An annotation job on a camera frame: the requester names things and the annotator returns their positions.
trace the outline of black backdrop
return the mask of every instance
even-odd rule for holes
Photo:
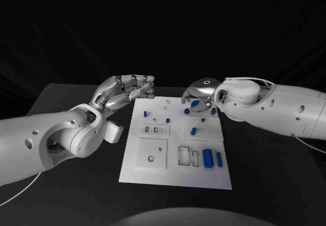
[[[49,83],[122,74],[155,86],[256,77],[326,92],[323,1],[26,4],[0,24],[0,119],[26,115]]]

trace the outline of blue cylinder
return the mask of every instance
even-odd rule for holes
[[[197,106],[199,102],[200,102],[199,100],[194,100],[194,101],[191,102],[191,107]]]
[[[212,113],[212,115],[215,115],[215,114],[216,114],[216,108],[215,108],[215,107],[212,108],[210,113]]]
[[[216,157],[217,157],[217,165],[219,167],[222,167],[222,158],[220,158],[220,153],[216,153]]]
[[[191,132],[190,132],[190,134],[191,134],[191,135],[194,135],[194,134],[196,134],[196,130],[197,130],[197,128],[196,128],[196,127],[193,127],[193,128],[191,128]]]
[[[212,168],[213,160],[212,160],[212,150],[210,149],[202,150],[202,157],[203,157],[204,168]]]

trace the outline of metallic robot hand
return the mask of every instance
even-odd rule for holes
[[[210,109],[213,92],[219,84],[220,82],[212,78],[199,79],[190,84],[181,95],[181,103],[184,104],[186,101],[190,102],[190,96],[194,96],[200,99],[199,104],[194,107],[189,108],[190,111],[203,112]]]
[[[111,76],[98,86],[89,106],[108,117],[135,98],[154,98],[153,81],[154,77],[145,75]]]

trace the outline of gray tabletop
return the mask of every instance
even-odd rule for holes
[[[28,115],[69,110],[86,103],[95,85],[49,84]],[[154,94],[180,97],[184,88],[155,87]],[[204,207],[246,214],[277,225],[324,221],[326,181],[307,147],[219,112],[232,190],[118,182],[134,103],[111,120],[124,126],[116,144],[43,172],[21,195],[0,207],[7,225],[109,225],[134,214],[168,207]],[[0,203],[34,176],[0,187]]]

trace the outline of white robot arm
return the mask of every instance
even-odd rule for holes
[[[277,134],[326,140],[326,93],[303,87],[259,86],[256,78],[203,78],[191,83],[181,96],[181,103],[190,96],[200,99],[190,108],[200,112],[213,101],[220,112],[233,121],[245,121]]]
[[[122,126],[106,117],[135,98],[154,98],[153,76],[109,77],[88,104],[66,112],[0,121],[0,186],[89,156],[102,140],[118,142]]]

